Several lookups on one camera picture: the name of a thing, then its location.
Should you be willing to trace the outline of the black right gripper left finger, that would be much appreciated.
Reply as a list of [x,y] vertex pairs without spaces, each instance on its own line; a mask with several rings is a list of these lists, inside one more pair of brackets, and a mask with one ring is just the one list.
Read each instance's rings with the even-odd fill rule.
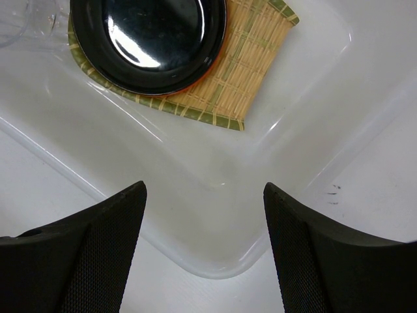
[[56,222],[1,238],[2,312],[118,312],[147,189],[137,182]]

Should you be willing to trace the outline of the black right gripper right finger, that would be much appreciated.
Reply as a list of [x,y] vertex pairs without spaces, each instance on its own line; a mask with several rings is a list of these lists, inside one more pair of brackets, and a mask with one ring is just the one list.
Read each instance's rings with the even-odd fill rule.
[[343,225],[272,183],[265,217],[286,312],[415,312],[416,243]]

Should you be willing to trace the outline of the black round plate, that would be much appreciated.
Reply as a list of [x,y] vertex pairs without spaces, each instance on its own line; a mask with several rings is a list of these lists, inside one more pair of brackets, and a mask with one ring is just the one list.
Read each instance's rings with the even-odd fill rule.
[[173,95],[201,81],[220,57],[226,1],[70,2],[70,21],[94,70],[126,91]]

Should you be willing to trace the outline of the clear plastic cup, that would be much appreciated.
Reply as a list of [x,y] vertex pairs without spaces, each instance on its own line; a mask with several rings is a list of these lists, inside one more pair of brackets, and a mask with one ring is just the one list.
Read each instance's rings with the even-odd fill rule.
[[1,47],[59,51],[68,46],[69,1],[1,0]]

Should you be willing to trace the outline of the woven bamboo tray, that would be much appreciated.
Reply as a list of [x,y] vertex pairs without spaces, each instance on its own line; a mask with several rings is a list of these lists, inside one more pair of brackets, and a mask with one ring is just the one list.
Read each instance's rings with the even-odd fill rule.
[[150,97],[113,85],[92,68],[81,51],[70,15],[69,48],[77,65],[92,80],[143,106],[232,130],[244,118],[285,37],[299,19],[285,1],[226,1],[229,39],[225,55],[203,82],[184,93]]

